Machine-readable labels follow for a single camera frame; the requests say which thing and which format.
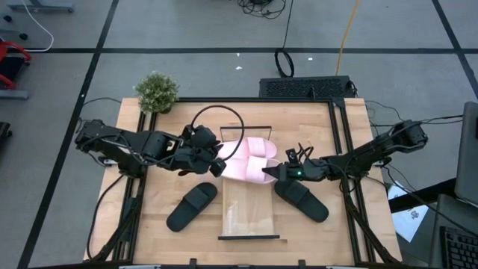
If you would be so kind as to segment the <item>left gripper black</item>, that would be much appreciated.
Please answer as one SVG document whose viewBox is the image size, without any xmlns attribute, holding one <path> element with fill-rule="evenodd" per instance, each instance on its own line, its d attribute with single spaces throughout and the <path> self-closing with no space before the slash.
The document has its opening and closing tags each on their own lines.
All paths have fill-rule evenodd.
<svg viewBox="0 0 478 269">
<path fill-rule="evenodd" d="M 180 170 L 179 175 L 207 173 L 212 161 L 223 159 L 218 153 L 223 148 L 223 144 L 207 127 L 186 125 L 181 139 L 183 144 L 175 153 L 175 168 Z"/>
</svg>

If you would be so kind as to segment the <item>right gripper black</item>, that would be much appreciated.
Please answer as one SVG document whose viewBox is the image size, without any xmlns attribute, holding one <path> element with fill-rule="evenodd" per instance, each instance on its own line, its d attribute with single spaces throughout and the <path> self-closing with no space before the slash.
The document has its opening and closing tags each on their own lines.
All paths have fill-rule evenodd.
<svg viewBox="0 0 478 269">
<path fill-rule="evenodd" d="M 320 182 L 329 174 L 329 165 L 322 159 L 307 159 L 299 164 L 278 164 L 275 167 L 265 167 L 264 173 L 277 180 L 299 180 Z"/>
</svg>

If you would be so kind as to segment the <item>pink slide sandal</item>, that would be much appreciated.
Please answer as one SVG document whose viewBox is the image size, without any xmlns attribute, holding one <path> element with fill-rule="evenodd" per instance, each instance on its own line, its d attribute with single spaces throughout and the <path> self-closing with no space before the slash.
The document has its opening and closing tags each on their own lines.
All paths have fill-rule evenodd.
<svg viewBox="0 0 478 269">
<path fill-rule="evenodd" d="M 245 137 L 241 142 L 236 140 L 222 143 L 218 157 L 221 159 L 229 156 L 232 158 L 248 158 L 250 156 L 274 158 L 276 154 L 276 145 L 271 141 L 262 137 Z"/>
<path fill-rule="evenodd" d="M 276 167 L 280 162 L 271 158 L 250 156 L 248 158 L 231 158 L 226 161 L 226 168 L 221 176 L 227 179 L 266 185 L 276 179 L 262 171 L 263 168 Z"/>
</svg>

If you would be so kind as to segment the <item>black slide sandal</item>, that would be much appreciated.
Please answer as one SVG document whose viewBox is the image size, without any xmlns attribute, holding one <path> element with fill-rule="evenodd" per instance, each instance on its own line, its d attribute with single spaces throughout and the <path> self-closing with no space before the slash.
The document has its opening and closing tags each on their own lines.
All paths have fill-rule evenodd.
<svg viewBox="0 0 478 269">
<path fill-rule="evenodd" d="M 306 186 L 298 181 L 277 181 L 274 185 L 274 191 L 284 201 L 317 223 L 324 222 L 329 216 L 328 208 Z"/>
<path fill-rule="evenodd" d="M 180 232 L 189 225 L 217 195 L 217 187 L 209 182 L 196 185 L 187 192 L 166 221 L 173 232 Z"/>
</svg>

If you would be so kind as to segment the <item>small potted green plant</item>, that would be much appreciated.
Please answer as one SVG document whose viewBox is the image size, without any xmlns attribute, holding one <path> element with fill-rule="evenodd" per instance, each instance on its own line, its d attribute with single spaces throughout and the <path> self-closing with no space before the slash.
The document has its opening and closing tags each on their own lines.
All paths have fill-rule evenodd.
<svg viewBox="0 0 478 269">
<path fill-rule="evenodd" d="M 134 86 L 142 112 L 168 114 L 179 100 L 179 84 L 172 77 L 153 71 Z"/>
</svg>

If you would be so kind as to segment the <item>black computer case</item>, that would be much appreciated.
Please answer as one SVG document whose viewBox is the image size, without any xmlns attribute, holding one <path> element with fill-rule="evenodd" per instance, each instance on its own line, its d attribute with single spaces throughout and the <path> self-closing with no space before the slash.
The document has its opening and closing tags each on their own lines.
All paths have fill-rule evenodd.
<svg viewBox="0 0 478 269">
<path fill-rule="evenodd" d="M 262 78 L 259 82 L 259 96 L 263 98 L 354 98 L 356 92 L 348 75 Z"/>
</svg>

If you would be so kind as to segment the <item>white paper sheet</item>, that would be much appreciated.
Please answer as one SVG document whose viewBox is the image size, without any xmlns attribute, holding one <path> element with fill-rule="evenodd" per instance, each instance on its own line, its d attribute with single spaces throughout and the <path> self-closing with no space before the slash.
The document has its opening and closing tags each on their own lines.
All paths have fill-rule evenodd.
<svg viewBox="0 0 478 269">
<path fill-rule="evenodd" d="M 388 189 L 388 200 L 405 195 L 406 192 L 402 187 L 400 183 L 392 185 Z M 396 233 L 411 243 L 428 210 L 426 205 L 420 205 L 393 213 L 392 220 Z"/>
</svg>

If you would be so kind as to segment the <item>black desk base bar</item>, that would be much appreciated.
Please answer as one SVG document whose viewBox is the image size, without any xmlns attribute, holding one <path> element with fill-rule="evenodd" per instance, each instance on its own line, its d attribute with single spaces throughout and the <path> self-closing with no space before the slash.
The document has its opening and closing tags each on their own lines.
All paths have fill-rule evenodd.
<svg viewBox="0 0 478 269">
<path fill-rule="evenodd" d="M 412 191 L 410 194 L 392 198 L 389 200 L 389 206 L 392 213 L 405 211 L 420 205 L 429 205 L 438 201 L 438 196 L 445 194 L 456 198 L 455 194 L 456 178 L 440 182 L 436 185 Z"/>
</svg>

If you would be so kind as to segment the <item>grey desk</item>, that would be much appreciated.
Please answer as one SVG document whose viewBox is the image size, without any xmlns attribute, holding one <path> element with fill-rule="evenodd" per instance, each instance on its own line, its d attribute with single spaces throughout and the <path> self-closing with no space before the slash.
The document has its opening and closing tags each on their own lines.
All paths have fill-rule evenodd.
<svg viewBox="0 0 478 269">
<path fill-rule="evenodd" d="M 435 208 L 429 266 L 446 269 L 441 263 L 440 227 L 447 226 L 478 238 L 478 205 L 442 194 Z"/>
</svg>

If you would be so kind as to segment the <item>grey monitor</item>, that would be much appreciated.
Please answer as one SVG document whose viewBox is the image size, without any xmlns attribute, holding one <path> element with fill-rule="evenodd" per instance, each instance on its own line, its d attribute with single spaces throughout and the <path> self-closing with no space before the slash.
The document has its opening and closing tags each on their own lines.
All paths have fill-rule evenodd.
<svg viewBox="0 0 478 269">
<path fill-rule="evenodd" d="M 478 103 L 466 102 L 459 144 L 455 193 L 478 205 Z"/>
</svg>

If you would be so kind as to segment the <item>black computer keyboard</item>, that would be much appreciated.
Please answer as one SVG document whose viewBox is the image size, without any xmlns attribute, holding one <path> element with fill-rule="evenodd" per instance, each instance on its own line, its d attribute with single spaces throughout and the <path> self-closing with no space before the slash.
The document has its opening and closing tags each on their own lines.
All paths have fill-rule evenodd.
<svg viewBox="0 0 478 269">
<path fill-rule="evenodd" d="M 458 229 L 440 227 L 441 263 L 446 269 L 478 269 L 478 238 Z"/>
</svg>

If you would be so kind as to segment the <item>grey stand base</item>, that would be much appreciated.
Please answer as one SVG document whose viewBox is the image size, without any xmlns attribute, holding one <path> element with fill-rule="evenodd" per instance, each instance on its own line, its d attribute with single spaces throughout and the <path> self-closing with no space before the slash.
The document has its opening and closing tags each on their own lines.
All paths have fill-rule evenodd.
<svg viewBox="0 0 478 269">
<path fill-rule="evenodd" d="M 75 8 L 71 0 L 7 0 L 11 10 L 28 10 L 31 12 L 44 10 L 65 10 L 74 13 Z"/>
</svg>

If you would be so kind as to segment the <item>red cart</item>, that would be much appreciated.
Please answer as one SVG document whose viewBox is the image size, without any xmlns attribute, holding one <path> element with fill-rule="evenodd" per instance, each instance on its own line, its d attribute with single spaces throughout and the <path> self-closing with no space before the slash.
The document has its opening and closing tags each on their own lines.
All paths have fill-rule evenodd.
<svg viewBox="0 0 478 269">
<path fill-rule="evenodd" d="M 21 46 L 0 41 L 0 90 L 15 90 L 16 77 L 31 62 L 31 55 Z"/>
</svg>

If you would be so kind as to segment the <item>wooden shelf black metal frame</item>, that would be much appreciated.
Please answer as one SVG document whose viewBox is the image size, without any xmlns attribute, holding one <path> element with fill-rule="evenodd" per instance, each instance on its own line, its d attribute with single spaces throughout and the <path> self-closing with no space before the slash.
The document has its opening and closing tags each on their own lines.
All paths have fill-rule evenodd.
<svg viewBox="0 0 478 269">
<path fill-rule="evenodd" d="M 271 126 L 221 126 L 224 142 L 245 137 L 270 140 Z M 223 230 L 220 240 L 275 239 L 272 183 L 261 185 L 223 178 Z"/>
</svg>

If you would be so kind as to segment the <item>black metal table frame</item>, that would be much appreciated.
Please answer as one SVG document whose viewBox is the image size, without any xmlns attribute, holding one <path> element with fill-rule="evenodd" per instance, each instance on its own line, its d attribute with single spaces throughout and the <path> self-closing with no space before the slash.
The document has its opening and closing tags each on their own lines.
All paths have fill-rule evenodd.
<svg viewBox="0 0 478 269">
<path fill-rule="evenodd" d="M 314 147 L 314 157 L 332 155 L 336 143 L 333 131 L 340 121 L 331 121 L 325 102 L 285 101 L 259 98 L 189 98 L 176 103 L 168 114 L 158 116 L 155 128 L 180 134 L 192 120 L 220 136 L 221 126 L 271 126 L 270 139 L 278 147 L 278 159 L 285 151 L 302 144 Z M 329 209 L 323 223 L 315 223 L 280 199 L 272 190 L 274 228 L 278 238 L 222 241 L 223 194 L 184 230 L 167 228 L 167 216 L 182 197 L 200 182 L 217 187 L 222 181 L 211 175 L 181 177 L 175 172 L 151 167 L 145 181 L 142 212 L 136 240 L 131 245 L 135 264 L 186 265 L 352 265 L 353 249 L 346 210 L 337 182 L 308 184 L 310 191 Z"/>
</svg>

